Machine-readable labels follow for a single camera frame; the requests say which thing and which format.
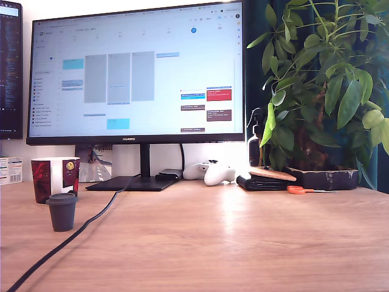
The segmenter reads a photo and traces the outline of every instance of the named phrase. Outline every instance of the game controller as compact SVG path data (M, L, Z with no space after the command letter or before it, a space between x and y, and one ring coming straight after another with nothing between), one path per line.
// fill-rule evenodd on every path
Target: game controller
M203 178L207 186L215 186L222 181L234 181L235 169L217 164L216 160L209 160L207 163L198 163L188 167L182 176L187 180Z

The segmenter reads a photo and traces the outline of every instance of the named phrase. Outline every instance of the monitor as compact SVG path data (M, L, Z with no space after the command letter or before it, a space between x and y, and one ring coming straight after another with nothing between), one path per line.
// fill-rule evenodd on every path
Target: monitor
M22 5L0 1L0 139L21 139Z
M244 141L242 5L34 21L27 143Z

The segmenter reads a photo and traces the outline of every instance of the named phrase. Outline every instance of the plant pot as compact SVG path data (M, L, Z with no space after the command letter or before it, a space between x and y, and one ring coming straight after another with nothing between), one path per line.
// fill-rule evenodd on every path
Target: plant pot
M358 171L350 170L311 170L304 171L286 167L284 171L297 178L295 184L304 189L352 190L358 186Z

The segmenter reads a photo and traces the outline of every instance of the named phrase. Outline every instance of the desk surface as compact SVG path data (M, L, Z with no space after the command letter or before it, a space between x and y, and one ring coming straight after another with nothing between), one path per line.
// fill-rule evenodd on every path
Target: desk surface
M80 192L74 230L111 196ZM53 232L31 182L2 187L1 291L73 231ZM20 291L389 291L389 195L200 181L121 193Z

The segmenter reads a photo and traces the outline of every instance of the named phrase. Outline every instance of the monitor bezel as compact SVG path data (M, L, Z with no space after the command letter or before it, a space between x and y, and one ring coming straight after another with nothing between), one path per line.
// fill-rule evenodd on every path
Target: monitor bezel
M31 42L31 56L30 56L30 83L29 83L29 109L27 121L27 138L28 145L74 145L74 144L175 144L175 143L207 143L207 142L224 142L224 141L245 141L246 134L246 119L245 119L245 65L244 65L244 27L242 26L242 72L243 72L243 86L242 86L242 132L241 133L222 133L222 134L161 134L161 135L129 135L129 136L69 136L69 137L30 137L30 115L31 115L31 90L32 90L32 59L33 59L33 45L34 45L34 29L35 23L43 23L46 21L56 21L64 19L87 18L93 16L117 15L124 13L139 13L151 12L166 9L190 8L208 5L228 4L228 3L242 3L241 21L244 24L244 0L232 0L229 2L208 2L190 5L178 5L170 7L158 7L152 9L141 10L127 10L120 12L107 12L91 15L68 16L62 18L39 19L32 22L32 42Z
M0 131L0 140L6 140L6 139L23 139L23 6L20 3L12 2L12 1L4 1L1 0L0 3L3 4L11 4L17 6L19 12L20 12L20 69L19 69L19 79L20 79L20 89L19 89L19 96L20 96L20 112L19 112L19 122L20 126L19 129L17 129L16 132L1 132Z

